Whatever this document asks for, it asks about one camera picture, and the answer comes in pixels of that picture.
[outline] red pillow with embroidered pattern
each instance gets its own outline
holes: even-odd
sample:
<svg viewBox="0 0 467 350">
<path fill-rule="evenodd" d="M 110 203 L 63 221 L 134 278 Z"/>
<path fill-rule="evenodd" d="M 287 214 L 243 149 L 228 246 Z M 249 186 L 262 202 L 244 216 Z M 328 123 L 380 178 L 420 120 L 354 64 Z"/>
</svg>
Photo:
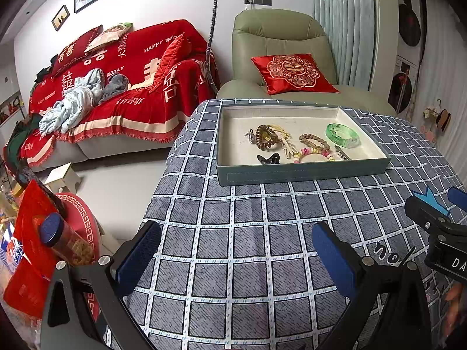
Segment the red pillow with embroidered pattern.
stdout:
<svg viewBox="0 0 467 350">
<path fill-rule="evenodd" d="M 55 61 L 54 68 L 52 69 L 52 77 L 61 74 L 66 69 L 71 67 L 81 58 L 86 56 L 85 50 L 89 44 L 94 41 L 100 32 L 102 31 L 102 25 L 91 29 L 84 33 L 81 37 L 73 41 L 71 44 L 66 46 Z"/>
<path fill-rule="evenodd" d="M 268 93 L 340 93 L 319 71 L 310 54 L 269 55 L 251 58 L 268 86 Z"/>
</svg>

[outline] tray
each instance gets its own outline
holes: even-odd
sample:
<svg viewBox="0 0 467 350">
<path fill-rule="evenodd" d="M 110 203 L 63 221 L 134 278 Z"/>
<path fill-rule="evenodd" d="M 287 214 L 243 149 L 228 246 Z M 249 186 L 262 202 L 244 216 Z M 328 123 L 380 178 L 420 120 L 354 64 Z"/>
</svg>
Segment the tray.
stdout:
<svg viewBox="0 0 467 350">
<path fill-rule="evenodd" d="M 352 128 L 360 137 L 360 145 L 342 150 L 352 160 L 342 160 L 334 151 L 334 143 L 325 134 L 328 124 L 342 124 Z M 282 146 L 261 151 L 245 135 L 256 132 L 259 125 L 279 125 L 291 134 L 297 149 L 306 147 L 298 138 L 310 133 L 326 140 L 335 162 L 319 154 L 311 154 L 299 164 L 287 159 Z M 223 105 L 220 109 L 216 138 L 217 176 L 221 186 L 310 181 L 383 174 L 391 157 L 375 142 L 363 127 L 343 109 L 330 105 L 290 102 L 270 104 Z M 257 155 L 268 158 L 279 153 L 280 164 L 261 164 Z"/>
</svg>

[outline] blue jar lid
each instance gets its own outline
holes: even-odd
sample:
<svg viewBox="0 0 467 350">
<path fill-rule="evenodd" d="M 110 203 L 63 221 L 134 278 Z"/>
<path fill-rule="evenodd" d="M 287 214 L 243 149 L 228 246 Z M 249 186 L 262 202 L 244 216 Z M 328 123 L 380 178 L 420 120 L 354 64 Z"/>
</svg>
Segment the blue jar lid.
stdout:
<svg viewBox="0 0 467 350">
<path fill-rule="evenodd" d="M 64 227 L 62 217 L 58 213 L 50 213 L 39 227 L 41 242 L 47 247 L 52 247 L 62 236 Z"/>
</svg>

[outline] black round decoration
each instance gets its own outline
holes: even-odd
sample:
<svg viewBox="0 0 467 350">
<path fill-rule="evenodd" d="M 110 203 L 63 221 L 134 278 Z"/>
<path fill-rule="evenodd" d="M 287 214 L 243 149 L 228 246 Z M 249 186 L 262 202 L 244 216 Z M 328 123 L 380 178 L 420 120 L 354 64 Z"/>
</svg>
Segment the black round decoration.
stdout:
<svg viewBox="0 0 467 350">
<path fill-rule="evenodd" d="M 419 19 L 415 12 L 406 4 L 399 5 L 399 33 L 404 42 L 409 46 L 416 46 L 420 42 L 422 31 Z"/>
<path fill-rule="evenodd" d="M 394 110 L 398 108 L 399 96 L 402 91 L 402 84 L 404 82 L 405 74 L 400 72 L 392 78 L 391 90 L 389 92 L 389 104 L 392 105 Z M 404 96 L 402 97 L 402 104 L 398 111 L 398 114 L 404 111 L 409 106 L 410 98 L 412 96 L 412 82 L 407 77 L 407 85 L 405 86 Z"/>
</svg>

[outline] curtain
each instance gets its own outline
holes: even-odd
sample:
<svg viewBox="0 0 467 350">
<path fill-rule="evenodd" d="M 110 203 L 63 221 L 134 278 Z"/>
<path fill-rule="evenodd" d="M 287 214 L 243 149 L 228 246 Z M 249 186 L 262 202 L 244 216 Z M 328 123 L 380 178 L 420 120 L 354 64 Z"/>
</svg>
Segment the curtain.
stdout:
<svg viewBox="0 0 467 350">
<path fill-rule="evenodd" d="M 452 117 L 444 133 L 436 131 L 436 147 L 467 185 L 467 44 L 446 0 L 426 0 L 426 11 L 426 46 L 412 123 L 417 128 L 428 125 L 422 112 L 441 99 L 442 109 Z"/>
<path fill-rule="evenodd" d="M 314 0 L 329 38 L 338 84 L 368 90 L 373 65 L 374 0 Z"/>
</svg>

